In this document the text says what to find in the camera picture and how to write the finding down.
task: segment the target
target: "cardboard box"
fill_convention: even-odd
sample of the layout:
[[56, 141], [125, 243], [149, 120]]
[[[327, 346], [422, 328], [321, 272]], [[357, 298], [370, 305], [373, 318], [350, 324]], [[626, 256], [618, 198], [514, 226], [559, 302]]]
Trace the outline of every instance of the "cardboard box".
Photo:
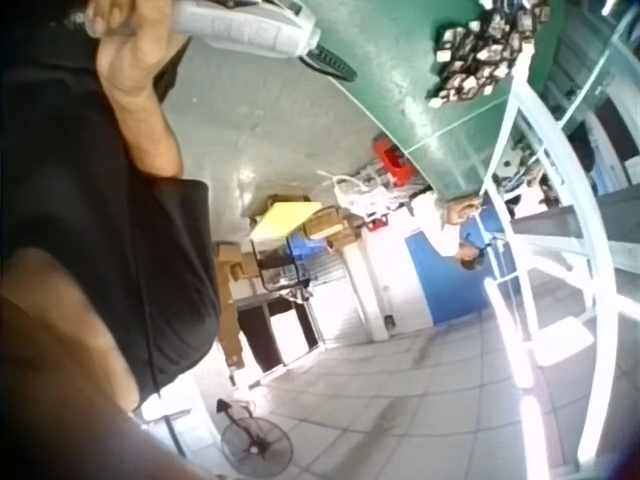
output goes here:
[[244, 368], [238, 311], [233, 304], [225, 305], [220, 311], [218, 342], [224, 353], [227, 366], [238, 369]]
[[356, 243], [358, 241], [358, 238], [359, 235], [357, 231], [347, 228], [327, 237], [327, 247], [329, 247], [329, 250], [331, 252], [337, 252], [342, 250], [347, 245]]
[[218, 243], [214, 249], [214, 257], [220, 263], [237, 263], [242, 260], [242, 251], [237, 243]]
[[320, 210], [304, 222], [304, 234], [311, 240], [320, 240], [348, 227], [344, 212], [337, 207], [330, 207]]
[[229, 265], [225, 263], [214, 261], [214, 273], [216, 276], [216, 286], [218, 288], [217, 294], [220, 300], [220, 308], [233, 303], [233, 296], [231, 294], [231, 285], [229, 285]]
[[231, 265], [230, 268], [231, 278], [234, 281], [260, 278], [260, 269], [258, 268], [258, 262], [253, 253], [243, 253], [242, 261]]

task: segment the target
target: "hand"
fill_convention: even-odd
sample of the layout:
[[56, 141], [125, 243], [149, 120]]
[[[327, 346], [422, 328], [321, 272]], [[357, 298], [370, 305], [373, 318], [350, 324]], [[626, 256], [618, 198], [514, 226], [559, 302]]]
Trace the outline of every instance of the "hand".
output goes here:
[[473, 215], [480, 212], [482, 197], [469, 195], [447, 203], [446, 223], [450, 225], [462, 225]]
[[[126, 101], [153, 89], [153, 78], [187, 38], [171, 32], [172, 5], [171, 0], [90, 0], [87, 20], [100, 37], [96, 70], [108, 97]], [[118, 29], [133, 33], [117, 34]]]

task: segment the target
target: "ceiling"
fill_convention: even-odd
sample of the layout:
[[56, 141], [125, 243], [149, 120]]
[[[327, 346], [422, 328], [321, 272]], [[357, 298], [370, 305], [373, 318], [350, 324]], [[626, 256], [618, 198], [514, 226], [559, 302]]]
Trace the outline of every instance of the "ceiling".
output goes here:
[[[210, 188], [214, 240], [241, 240], [268, 195], [327, 185], [372, 158], [379, 128], [340, 89], [297, 60], [213, 49], [194, 40], [165, 110], [187, 178]], [[321, 198], [330, 188], [320, 189]]]

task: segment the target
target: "blue wall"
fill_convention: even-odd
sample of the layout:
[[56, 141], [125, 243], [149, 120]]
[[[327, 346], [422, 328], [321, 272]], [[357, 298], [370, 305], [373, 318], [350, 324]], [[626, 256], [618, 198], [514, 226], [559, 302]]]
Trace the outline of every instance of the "blue wall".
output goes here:
[[[502, 230], [498, 215], [492, 207], [484, 208], [480, 218], [488, 232]], [[471, 234], [470, 239], [476, 245], [482, 246], [486, 243], [475, 220], [466, 222], [460, 229], [462, 238], [468, 233]], [[460, 267], [454, 258], [441, 257], [422, 232], [407, 237], [405, 242], [434, 324], [454, 320], [489, 306], [483, 282], [487, 276], [493, 276], [494, 272], [488, 257], [482, 268], [470, 272]], [[491, 248], [496, 256], [499, 255], [498, 247]], [[500, 272], [500, 275], [514, 271], [513, 257], [508, 246], [503, 252], [503, 257], [505, 269]], [[519, 288], [517, 281], [513, 285], [516, 289]]]

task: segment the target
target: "door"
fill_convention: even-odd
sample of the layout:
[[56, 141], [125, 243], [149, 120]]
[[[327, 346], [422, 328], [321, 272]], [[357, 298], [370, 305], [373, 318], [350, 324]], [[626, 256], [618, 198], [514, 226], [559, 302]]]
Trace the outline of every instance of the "door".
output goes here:
[[324, 253], [309, 262], [311, 312], [325, 345], [370, 341], [346, 264], [339, 253]]

